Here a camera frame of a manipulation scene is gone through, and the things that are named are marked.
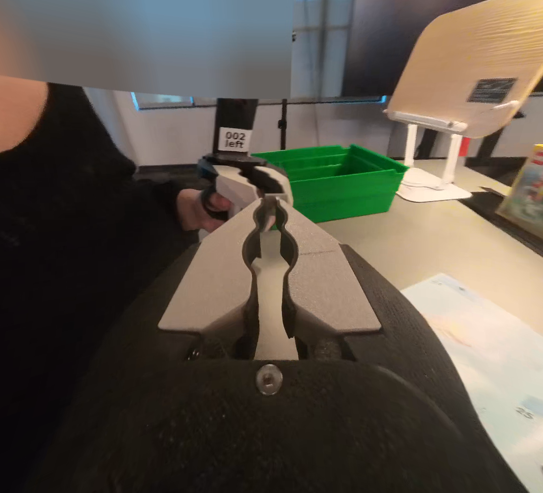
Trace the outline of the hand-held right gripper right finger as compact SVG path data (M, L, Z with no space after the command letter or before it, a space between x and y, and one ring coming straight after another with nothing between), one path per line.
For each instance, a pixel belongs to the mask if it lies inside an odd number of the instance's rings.
M341 243L276 199L283 277L282 320L289 338L322 340L378 332L381 323Z

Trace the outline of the yellow lego set box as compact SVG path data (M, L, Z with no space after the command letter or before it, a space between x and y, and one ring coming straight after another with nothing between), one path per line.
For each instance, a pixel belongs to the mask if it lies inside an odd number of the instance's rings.
M534 145L496 213L542 235L542 144Z

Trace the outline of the person's torso black sweater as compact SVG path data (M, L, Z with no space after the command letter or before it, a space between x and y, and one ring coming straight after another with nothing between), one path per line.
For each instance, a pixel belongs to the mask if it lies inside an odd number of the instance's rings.
M177 257L132 229L135 164L81 87L8 82L1 136L1 492L20 492L104 334Z

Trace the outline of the white wooden tablet stand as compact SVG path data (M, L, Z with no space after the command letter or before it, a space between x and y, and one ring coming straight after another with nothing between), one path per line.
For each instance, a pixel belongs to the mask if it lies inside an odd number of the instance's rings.
M507 126L542 78L542 0L487 0L434 19L386 116L469 138Z

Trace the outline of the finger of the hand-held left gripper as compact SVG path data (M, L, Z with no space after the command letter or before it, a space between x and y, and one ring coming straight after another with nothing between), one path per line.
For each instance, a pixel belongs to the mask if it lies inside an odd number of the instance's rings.
M234 166L214 166L216 192L227 199L231 207L227 217L234 217L249 205L257 202L261 205L262 198L257 187L251 184L247 177L242 176L241 169Z
M271 163L246 163L242 177L254 188L257 198L263 199L261 232L268 232L276 221L276 203L273 197L293 205L293 193L287 173Z

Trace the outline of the lego instruction booklet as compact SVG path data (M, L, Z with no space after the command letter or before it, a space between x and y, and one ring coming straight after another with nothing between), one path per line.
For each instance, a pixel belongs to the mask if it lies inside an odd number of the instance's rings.
M542 492L542 336L438 274L402 290L442 342L492 442Z

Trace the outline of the person's left hand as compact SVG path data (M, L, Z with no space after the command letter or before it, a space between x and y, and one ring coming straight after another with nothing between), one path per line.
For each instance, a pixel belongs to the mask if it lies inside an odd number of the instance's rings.
M176 209L184 231L205 231L212 233L224 221L214 218L210 212L229 213L233 204L217 192L181 190L176 198Z

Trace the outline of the black desk divider strip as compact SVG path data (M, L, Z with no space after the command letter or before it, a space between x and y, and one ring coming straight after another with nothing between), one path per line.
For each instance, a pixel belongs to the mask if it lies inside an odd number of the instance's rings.
M497 213L504 198L505 196L498 191L489 187L482 187L482 191L472 192L470 197L458 201L479 217L542 257L541 237L533 235Z

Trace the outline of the green plastic bin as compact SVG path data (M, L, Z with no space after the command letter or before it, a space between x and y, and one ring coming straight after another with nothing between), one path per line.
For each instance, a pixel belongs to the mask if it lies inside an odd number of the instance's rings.
M387 212L408 167L359 145L255 153L288 175L294 208L314 223Z

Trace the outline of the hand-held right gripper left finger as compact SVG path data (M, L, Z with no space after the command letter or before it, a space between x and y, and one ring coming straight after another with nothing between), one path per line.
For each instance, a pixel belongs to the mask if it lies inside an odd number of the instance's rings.
M217 340L225 351L255 351L260 334L255 259L261 257L263 199L199 244L158 328Z

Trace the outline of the person's left forearm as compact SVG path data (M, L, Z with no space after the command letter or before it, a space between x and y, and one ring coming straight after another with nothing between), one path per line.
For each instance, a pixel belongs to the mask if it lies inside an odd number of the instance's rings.
M178 197L186 191L171 179L133 178L130 182L132 229L156 255L177 257L199 241L197 230L184 229L186 217L178 209Z

